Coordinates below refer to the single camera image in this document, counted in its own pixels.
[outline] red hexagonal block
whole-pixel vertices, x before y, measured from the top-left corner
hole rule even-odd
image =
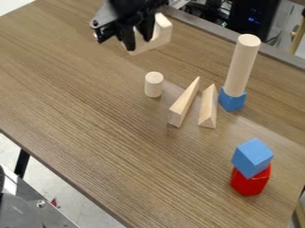
[[[247,180],[237,168],[234,167],[231,177],[231,186],[243,196],[260,194],[271,176],[271,165],[267,169]]]

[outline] wooden block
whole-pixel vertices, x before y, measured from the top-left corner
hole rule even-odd
[[[198,126],[216,128],[218,93],[215,84],[202,93],[202,107],[199,113]]]
[[[160,97],[163,92],[164,76],[159,72],[149,72],[145,76],[145,87],[144,92],[147,96],[155,98]]]
[[[246,179],[251,179],[265,170],[273,157],[273,151],[265,143],[258,138],[252,138],[236,148],[232,164]]]
[[[260,39],[251,34],[243,34],[238,37],[225,83],[225,93],[228,96],[240,97],[243,95],[260,44]]]
[[[169,108],[168,123],[175,127],[180,127],[185,115],[188,112],[194,97],[198,92],[200,77],[187,87],[182,95],[176,100],[176,102]]]
[[[271,176],[271,165],[251,179],[246,179],[235,167],[232,172],[231,186],[243,196],[261,194]]]
[[[137,55],[169,43],[172,29],[172,23],[162,13],[157,13],[152,40],[150,42],[144,41],[142,34],[135,28],[136,49],[134,52],[129,53]]]

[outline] table leg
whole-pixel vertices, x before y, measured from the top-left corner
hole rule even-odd
[[[16,168],[14,171],[14,173],[18,175],[21,179],[23,179],[28,163],[29,163],[29,154],[23,149],[21,149],[21,152],[17,160]]]

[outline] blue block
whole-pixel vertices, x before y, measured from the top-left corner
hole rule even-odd
[[[260,139],[253,138],[236,148],[232,164],[246,179],[251,179],[265,170],[273,157],[273,151]]]
[[[219,103],[227,112],[239,110],[243,107],[247,95],[247,92],[243,92],[240,97],[229,96],[225,93],[224,86],[222,86],[219,92]]]

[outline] triangular block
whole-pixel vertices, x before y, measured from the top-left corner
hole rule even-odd
[[[216,128],[218,93],[215,84],[210,85],[202,93],[202,107],[199,114],[198,126]]]
[[[175,127],[180,127],[185,115],[188,112],[194,97],[198,92],[200,77],[187,87],[182,95],[176,100],[176,102],[169,108],[168,123]]]

